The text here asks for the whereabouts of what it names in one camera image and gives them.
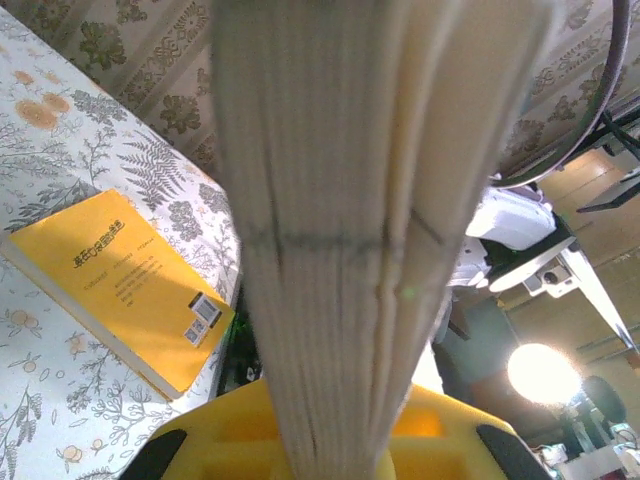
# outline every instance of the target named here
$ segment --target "book cover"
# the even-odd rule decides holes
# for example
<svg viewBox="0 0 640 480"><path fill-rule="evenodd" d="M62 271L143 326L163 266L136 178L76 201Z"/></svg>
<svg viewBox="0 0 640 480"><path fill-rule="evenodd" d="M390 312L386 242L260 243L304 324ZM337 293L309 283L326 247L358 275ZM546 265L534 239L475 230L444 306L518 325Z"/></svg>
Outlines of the book cover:
<svg viewBox="0 0 640 480"><path fill-rule="evenodd" d="M9 235L0 251L169 398L190 387L233 317L115 190Z"/></svg>

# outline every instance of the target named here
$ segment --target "barcode sticker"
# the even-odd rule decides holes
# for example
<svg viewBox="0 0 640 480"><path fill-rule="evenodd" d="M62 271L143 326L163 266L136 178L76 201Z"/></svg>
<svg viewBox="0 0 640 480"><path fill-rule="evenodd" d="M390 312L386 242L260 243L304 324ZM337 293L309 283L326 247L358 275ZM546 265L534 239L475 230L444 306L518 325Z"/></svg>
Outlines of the barcode sticker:
<svg viewBox="0 0 640 480"><path fill-rule="evenodd" d="M200 320L205 322L209 328L213 328L222 315L222 311L216 307L216 304L209 300L202 292L198 293L196 298L191 301L189 308Z"/></svg>

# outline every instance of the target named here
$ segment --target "table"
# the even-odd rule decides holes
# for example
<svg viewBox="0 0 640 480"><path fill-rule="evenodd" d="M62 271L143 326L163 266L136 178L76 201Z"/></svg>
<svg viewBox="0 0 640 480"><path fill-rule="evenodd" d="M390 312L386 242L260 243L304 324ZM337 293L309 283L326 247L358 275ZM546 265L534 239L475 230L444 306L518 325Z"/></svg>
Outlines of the table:
<svg viewBox="0 0 640 480"><path fill-rule="evenodd" d="M239 242L222 189L0 9L0 230L109 188L230 300ZM0 480L117 478L207 400L215 363L167 402L0 257Z"/></svg>

